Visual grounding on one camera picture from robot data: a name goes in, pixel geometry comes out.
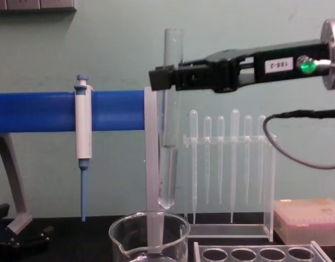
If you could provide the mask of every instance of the white label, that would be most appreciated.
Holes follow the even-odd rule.
[[[283,71],[291,71],[293,69],[294,69],[294,58],[293,57],[267,60],[265,62],[265,73],[266,74],[283,72]]]

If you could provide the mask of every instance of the plastic dropper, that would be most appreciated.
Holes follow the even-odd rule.
[[[233,223],[233,214],[235,208],[235,193],[237,182],[237,137],[239,136],[239,110],[233,109],[231,113],[231,223]]]
[[[209,204],[210,187],[210,142],[212,135],[212,119],[210,116],[204,118],[204,139],[205,139],[205,194],[206,204]]]
[[[263,123],[266,116],[260,115],[257,119],[257,136],[259,138],[259,163],[258,163],[258,182],[259,182],[259,202],[262,199],[262,184],[264,180],[264,149],[265,149],[265,137],[263,131]]]
[[[217,137],[218,137],[218,187],[220,204],[222,204],[222,178],[223,178],[223,140],[224,140],[225,122],[224,117],[217,118]]]
[[[193,209],[193,224],[195,224],[196,204],[198,197],[198,112],[192,110],[189,113],[189,132],[192,144],[192,209]]]
[[[244,180],[245,180],[245,203],[249,202],[249,180],[250,180],[250,143],[253,129],[253,118],[247,115],[244,119],[244,137],[245,137],[245,154],[244,154]]]

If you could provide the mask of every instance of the white wall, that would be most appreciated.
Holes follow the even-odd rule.
[[[188,60],[229,48],[318,38],[323,21],[335,17],[335,0],[79,0],[78,7],[75,15],[0,16],[0,92],[72,91],[79,73],[89,74],[96,90],[142,89],[149,84],[148,71],[162,64],[167,27],[185,29]],[[224,95],[183,94],[183,116],[191,109],[201,117],[228,116],[233,108],[253,116],[335,108],[335,91],[326,91],[321,79],[309,79]],[[187,124],[182,128],[188,131]],[[335,121],[278,121],[270,129],[297,156],[335,162]],[[32,214],[78,216],[74,134],[13,138]],[[143,132],[95,133],[93,145],[89,215],[145,209]],[[316,171],[279,158],[276,185],[277,198],[335,198],[335,171]],[[13,202],[0,163],[3,201]]]

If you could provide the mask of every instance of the green led light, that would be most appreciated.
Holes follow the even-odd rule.
[[[311,74],[316,70],[316,64],[314,63],[313,60],[308,60],[305,61],[302,65],[301,65],[301,71],[304,74]]]

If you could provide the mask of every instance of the black cable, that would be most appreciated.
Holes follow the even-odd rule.
[[[291,160],[300,163],[302,165],[308,166],[310,168],[315,168],[315,169],[322,169],[322,170],[331,170],[335,169],[335,165],[317,165],[317,164],[312,164],[309,162],[306,162],[304,160],[300,160],[296,157],[291,156],[289,153],[284,151],[274,140],[274,138],[270,135],[268,129],[267,129],[267,124],[270,120],[274,118],[292,118],[292,117],[309,117],[309,118],[318,118],[318,119],[323,119],[323,118],[335,118],[335,110],[324,110],[324,111],[313,111],[313,110],[297,110],[297,111],[292,111],[292,112],[285,112],[282,114],[276,114],[276,115],[271,115],[267,117],[264,120],[263,123],[263,129],[264,133],[269,140],[269,142],[273,145],[273,147],[278,150],[281,154],[284,156],[290,158]]]

